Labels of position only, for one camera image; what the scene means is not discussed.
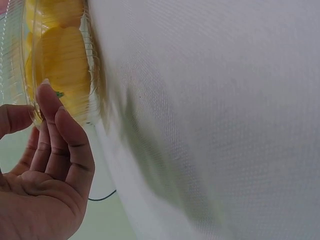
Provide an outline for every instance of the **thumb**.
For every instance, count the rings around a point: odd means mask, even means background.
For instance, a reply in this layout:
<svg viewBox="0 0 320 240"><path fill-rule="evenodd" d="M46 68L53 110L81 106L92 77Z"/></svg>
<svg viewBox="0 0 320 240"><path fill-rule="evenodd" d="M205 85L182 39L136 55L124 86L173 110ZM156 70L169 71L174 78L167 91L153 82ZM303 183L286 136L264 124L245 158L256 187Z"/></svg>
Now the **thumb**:
<svg viewBox="0 0 320 240"><path fill-rule="evenodd" d="M2 105L0 106L0 139L6 134L26 129L32 124L30 116L34 108L27 105Z"/></svg>

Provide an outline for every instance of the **finger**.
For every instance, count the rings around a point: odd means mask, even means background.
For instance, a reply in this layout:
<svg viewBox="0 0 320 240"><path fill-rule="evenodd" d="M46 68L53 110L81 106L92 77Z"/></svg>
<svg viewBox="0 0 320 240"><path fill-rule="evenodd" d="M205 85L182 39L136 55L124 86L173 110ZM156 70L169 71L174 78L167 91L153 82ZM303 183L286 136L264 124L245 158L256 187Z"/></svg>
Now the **finger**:
<svg viewBox="0 0 320 240"><path fill-rule="evenodd" d="M56 113L55 123L70 151L71 166L65 182L87 200L95 174L95 162L88 137L64 107Z"/></svg>
<svg viewBox="0 0 320 240"><path fill-rule="evenodd" d="M39 130L33 127L24 150L24 153L17 165L10 171L14 175L21 175L30 169L39 140Z"/></svg>
<svg viewBox="0 0 320 240"><path fill-rule="evenodd" d="M47 123L51 144L51 154L45 173L54 179L64 181L70 167L70 153L68 144L58 132L55 123L55 115L62 103L49 84L41 84L36 97Z"/></svg>
<svg viewBox="0 0 320 240"><path fill-rule="evenodd" d="M0 139L6 134L26 129L32 124L32 106L2 105L0 106Z"/></svg>
<svg viewBox="0 0 320 240"><path fill-rule="evenodd" d="M47 122L44 120L40 125L39 139L30 166L31 171L44 173L51 155L51 143Z"/></svg>

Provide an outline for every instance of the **fingernail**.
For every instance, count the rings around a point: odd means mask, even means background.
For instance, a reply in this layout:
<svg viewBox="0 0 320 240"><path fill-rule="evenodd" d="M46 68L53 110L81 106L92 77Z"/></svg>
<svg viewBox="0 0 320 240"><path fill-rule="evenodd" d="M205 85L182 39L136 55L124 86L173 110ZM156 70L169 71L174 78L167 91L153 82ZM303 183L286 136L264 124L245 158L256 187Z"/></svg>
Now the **fingernail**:
<svg viewBox="0 0 320 240"><path fill-rule="evenodd" d="M48 84L48 85L50 85L49 79L48 79L48 78L45 78L45 79L43 80L42 84Z"/></svg>
<svg viewBox="0 0 320 240"><path fill-rule="evenodd" d="M66 108L65 108L64 106L59 107L58 111L59 111L59 110L62 110L62 111L67 112L67 110L66 110Z"/></svg>

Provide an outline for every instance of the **hand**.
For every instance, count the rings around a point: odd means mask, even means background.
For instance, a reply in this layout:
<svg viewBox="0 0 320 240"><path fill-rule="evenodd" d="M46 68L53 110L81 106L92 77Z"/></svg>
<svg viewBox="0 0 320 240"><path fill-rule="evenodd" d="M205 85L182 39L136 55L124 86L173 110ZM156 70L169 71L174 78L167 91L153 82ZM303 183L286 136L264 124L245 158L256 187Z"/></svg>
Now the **hand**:
<svg viewBox="0 0 320 240"><path fill-rule="evenodd" d="M86 212L95 172L88 137L50 85L36 97L45 120L15 168L0 172L0 239L66 240ZM31 124L29 106L0 107L0 139Z"/></svg>

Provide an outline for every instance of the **palm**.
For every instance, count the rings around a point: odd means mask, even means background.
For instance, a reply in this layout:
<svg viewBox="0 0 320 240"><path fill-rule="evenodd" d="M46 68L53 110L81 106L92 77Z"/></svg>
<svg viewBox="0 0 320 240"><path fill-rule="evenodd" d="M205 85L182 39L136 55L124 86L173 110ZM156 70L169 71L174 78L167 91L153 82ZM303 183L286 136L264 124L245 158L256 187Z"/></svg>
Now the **palm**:
<svg viewBox="0 0 320 240"><path fill-rule="evenodd" d="M0 173L0 233L6 231L7 239L68 239L86 212L94 173L88 138L58 110L61 103L51 88L41 88L38 101L46 121L40 131L32 130L16 167ZM43 94L53 100L41 101ZM19 130L10 124L11 132Z"/></svg>

